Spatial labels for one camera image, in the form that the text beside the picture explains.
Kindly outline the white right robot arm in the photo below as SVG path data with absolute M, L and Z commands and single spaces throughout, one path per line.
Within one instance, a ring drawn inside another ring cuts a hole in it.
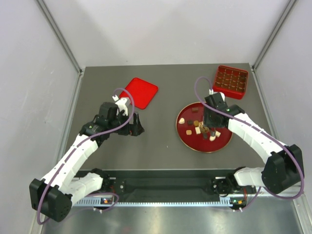
M 204 126 L 225 128 L 246 142 L 263 160 L 263 168 L 238 168 L 227 181 L 233 193 L 245 186 L 265 187 L 274 195 L 304 181 L 302 151 L 276 140 L 255 124 L 237 105 L 228 106 L 224 94 L 210 91 L 205 97 Z

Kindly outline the metal serving tongs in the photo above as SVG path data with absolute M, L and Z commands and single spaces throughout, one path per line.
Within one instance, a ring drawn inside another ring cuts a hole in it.
M 209 127 L 207 127 L 206 125 L 204 125 L 203 121 L 199 122 L 199 129 L 201 133 L 209 133 L 210 136 L 214 137 L 216 135 L 216 131 L 215 129 L 210 129 Z

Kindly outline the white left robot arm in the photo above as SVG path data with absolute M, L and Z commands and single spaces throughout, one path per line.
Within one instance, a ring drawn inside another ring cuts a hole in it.
M 99 113 L 82 126 L 61 160 L 42 179 L 32 180 L 29 191 L 37 215 L 61 222 L 81 199 L 95 192 L 111 191 L 110 177 L 101 169 L 92 169 L 77 181 L 74 177 L 111 133 L 136 137 L 144 132 L 138 113 L 128 112 L 130 102 L 123 97 L 102 103 Z

